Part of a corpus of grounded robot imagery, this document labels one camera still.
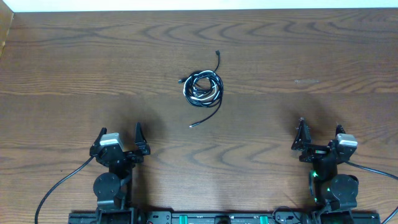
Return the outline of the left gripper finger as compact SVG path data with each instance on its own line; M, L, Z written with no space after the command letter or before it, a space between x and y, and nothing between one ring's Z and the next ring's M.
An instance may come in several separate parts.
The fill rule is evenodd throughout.
M140 123L136 123L135 130L136 130L136 137L134 141L135 145L143 155L150 155L150 146L143 135Z
M101 128L101 131L99 132L98 137L97 137L96 140L94 141L93 146L99 146L102 136L103 136L104 134L106 134L106 133L107 133L107 129L106 129L106 128Z

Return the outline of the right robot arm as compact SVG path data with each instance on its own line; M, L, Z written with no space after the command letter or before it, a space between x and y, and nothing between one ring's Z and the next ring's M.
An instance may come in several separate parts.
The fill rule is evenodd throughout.
M309 184L316 203L323 206L325 213L356 207L359 180L353 175L340 174L337 167L349 161L358 147L357 139L339 124L335 138L326 146L314 144L304 118L300 118L297 131L291 150L301 152L299 161L313 165Z

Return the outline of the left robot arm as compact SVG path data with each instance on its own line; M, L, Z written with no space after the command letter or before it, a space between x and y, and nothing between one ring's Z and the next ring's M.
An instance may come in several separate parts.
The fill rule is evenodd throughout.
M150 146L140 123L136 124L135 134L136 149L133 151L125 151L119 133L108 134L106 128L101 129L90 147L90 156L109 169L99 175L93 184L98 210L108 212L127 209L127 185L132 180L132 169L150 154Z

